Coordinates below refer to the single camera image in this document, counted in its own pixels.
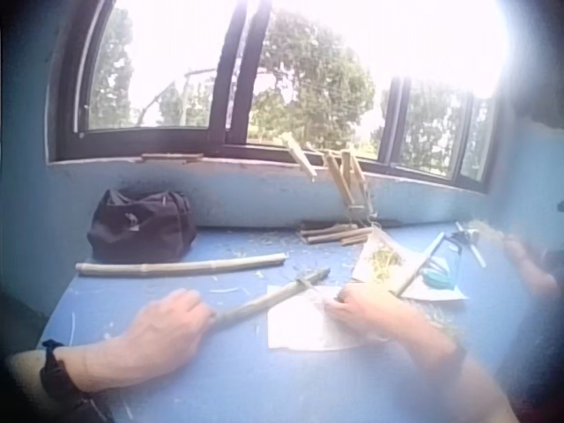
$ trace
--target green foliage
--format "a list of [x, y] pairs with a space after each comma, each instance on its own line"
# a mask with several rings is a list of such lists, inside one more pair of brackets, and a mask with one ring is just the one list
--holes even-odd
[[457, 132], [462, 129], [463, 93], [440, 84], [412, 86], [402, 165], [446, 175]]
[[249, 138], [290, 133], [301, 145], [342, 148], [373, 106], [374, 82], [354, 52], [296, 13], [272, 13], [259, 72], [275, 83], [254, 98]]
[[492, 113], [487, 100], [474, 104], [468, 141], [466, 143], [466, 154], [462, 162], [461, 174], [476, 181], [480, 179], [480, 170], [483, 167], [482, 158], [489, 146], [487, 143], [488, 117]]
[[110, 14], [96, 62], [90, 98], [91, 129], [131, 126], [129, 89], [133, 67], [126, 51], [132, 41], [131, 19], [124, 9]]
[[[207, 127], [210, 121], [210, 110], [212, 108], [213, 78], [199, 84], [184, 86], [187, 90], [186, 98], [186, 122], [184, 126]], [[160, 126], [179, 126], [182, 115], [182, 95], [176, 89], [175, 84], [167, 87], [159, 99], [159, 111], [162, 119]]]

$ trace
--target blue object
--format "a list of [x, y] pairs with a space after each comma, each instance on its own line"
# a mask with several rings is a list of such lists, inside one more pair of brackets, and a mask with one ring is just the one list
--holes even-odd
[[[439, 232], [453, 225], [410, 226], [389, 230], [391, 237], [423, 251]], [[282, 267], [174, 278], [75, 277], [59, 301], [40, 342], [53, 338], [74, 345], [98, 342], [122, 333], [148, 301], [174, 289], [197, 289], [212, 308], [227, 309], [285, 285], [300, 272], [331, 267], [326, 285], [342, 285], [350, 277], [361, 246], [338, 243], [306, 245], [293, 232], [203, 231], [189, 260], [230, 258], [285, 251]], [[463, 251], [458, 285], [468, 296], [465, 307], [445, 309], [466, 335], [464, 344], [493, 374], [500, 367], [529, 300], [517, 273], [503, 253], [485, 240], [483, 270]], [[211, 289], [239, 287], [234, 293]], [[420, 422], [404, 407], [406, 377], [417, 375], [411, 359], [396, 343], [337, 352], [269, 350], [266, 314], [211, 333], [188, 366], [157, 380], [107, 393], [116, 421], [198, 422]]]
[[426, 268], [421, 271], [421, 276], [423, 276], [425, 284], [431, 286], [432, 288], [455, 289], [456, 283], [454, 278], [444, 271], [436, 271], [435, 269]]

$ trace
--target window sill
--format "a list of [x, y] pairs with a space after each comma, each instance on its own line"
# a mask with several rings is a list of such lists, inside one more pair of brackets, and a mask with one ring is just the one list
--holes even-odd
[[[139, 157], [117, 157], [117, 158], [98, 158], [98, 159], [83, 159], [83, 160], [64, 160], [48, 163], [50, 168], [65, 169], [69, 167], [82, 167], [88, 165], [100, 164], [128, 164], [137, 166], [162, 166], [162, 167], [199, 167], [204, 171], [214, 172], [228, 172], [236, 169], [251, 169], [253, 172], [261, 176], [280, 177], [283, 176], [302, 176], [307, 180], [308, 176], [300, 170], [299, 165], [295, 163], [285, 163], [280, 161], [269, 160], [251, 160], [251, 159], [232, 159], [232, 158], [214, 158], [204, 157], [196, 162], [186, 162], [184, 160], [141, 160]], [[332, 182], [331, 175], [326, 167], [314, 166], [317, 172], [317, 181], [319, 182]], [[410, 183], [419, 186], [433, 187], [434, 189], [441, 189], [445, 192], [457, 193], [472, 193], [480, 197], [486, 197], [486, 193], [476, 191], [473, 189], [464, 189], [452, 185], [446, 185], [437, 182], [421, 181], [408, 177], [395, 176], [390, 174], [379, 174], [374, 172], [364, 172], [367, 177], [369, 185], [374, 185], [382, 181], [389, 181], [394, 183]]]

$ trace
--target black bag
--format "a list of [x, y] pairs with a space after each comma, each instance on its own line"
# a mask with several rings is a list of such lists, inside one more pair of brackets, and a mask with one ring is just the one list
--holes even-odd
[[170, 191], [132, 199], [109, 189], [88, 233], [94, 259], [106, 263], [175, 261], [194, 238], [188, 199]]

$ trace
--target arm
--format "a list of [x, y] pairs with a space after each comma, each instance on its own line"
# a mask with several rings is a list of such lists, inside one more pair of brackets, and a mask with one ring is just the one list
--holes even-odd
[[[185, 364], [209, 327], [212, 312], [194, 291], [178, 290], [143, 308], [119, 337], [55, 349], [80, 390], [96, 392], [141, 383]], [[56, 405], [41, 387], [44, 351], [22, 352], [7, 361], [12, 377], [40, 408]]]
[[536, 265], [521, 242], [515, 238], [507, 238], [504, 241], [504, 248], [530, 293], [540, 299], [558, 298], [562, 295], [554, 276]]
[[[456, 344], [433, 327], [417, 309], [371, 284], [348, 284], [343, 303], [331, 302], [327, 311], [356, 330], [378, 330], [399, 342], [422, 372], [431, 376], [456, 350]], [[472, 358], [449, 385], [449, 408], [461, 421], [517, 422], [508, 400], [493, 378]]]

